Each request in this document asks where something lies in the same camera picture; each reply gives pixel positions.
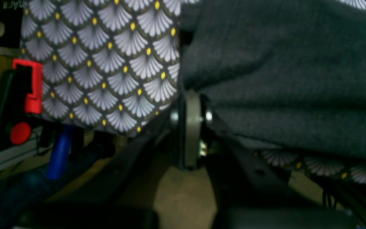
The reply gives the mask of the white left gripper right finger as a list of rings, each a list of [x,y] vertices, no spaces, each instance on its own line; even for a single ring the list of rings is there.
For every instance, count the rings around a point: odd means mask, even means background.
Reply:
[[[194,90],[188,90],[185,121],[185,167],[196,169],[200,160],[209,153],[210,132],[213,112],[209,99]]]

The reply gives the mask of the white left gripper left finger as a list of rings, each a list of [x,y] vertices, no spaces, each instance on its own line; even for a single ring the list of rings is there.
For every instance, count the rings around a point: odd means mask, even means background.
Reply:
[[[180,95],[170,111],[170,162],[179,169],[185,165],[186,100]]]

